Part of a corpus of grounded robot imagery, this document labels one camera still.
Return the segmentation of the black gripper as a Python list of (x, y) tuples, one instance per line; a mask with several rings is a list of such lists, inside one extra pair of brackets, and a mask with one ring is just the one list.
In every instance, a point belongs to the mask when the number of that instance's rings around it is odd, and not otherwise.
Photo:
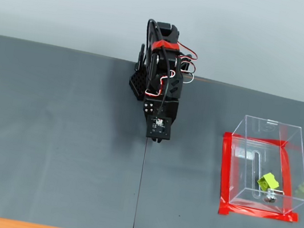
[[(170, 118), (174, 121), (177, 116), (182, 85), (183, 73), (178, 67), (169, 70), (160, 62), (151, 62), (143, 97), (145, 117)], [(161, 143), (162, 139), (152, 138), (152, 141)]]

